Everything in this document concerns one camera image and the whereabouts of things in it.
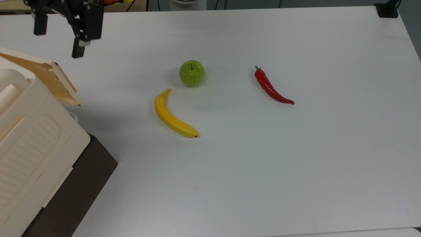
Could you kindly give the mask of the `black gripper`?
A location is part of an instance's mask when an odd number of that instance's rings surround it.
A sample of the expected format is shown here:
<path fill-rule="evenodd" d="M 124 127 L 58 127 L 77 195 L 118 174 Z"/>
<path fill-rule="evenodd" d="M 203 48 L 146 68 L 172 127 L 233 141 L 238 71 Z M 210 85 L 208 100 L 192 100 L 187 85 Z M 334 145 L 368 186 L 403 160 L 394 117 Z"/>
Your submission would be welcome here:
<path fill-rule="evenodd" d="M 101 38 L 104 6 L 91 0 L 25 0 L 34 19 L 34 35 L 46 34 L 48 14 L 57 13 L 67 19 L 75 35 L 72 58 L 82 58 L 91 40 Z"/>

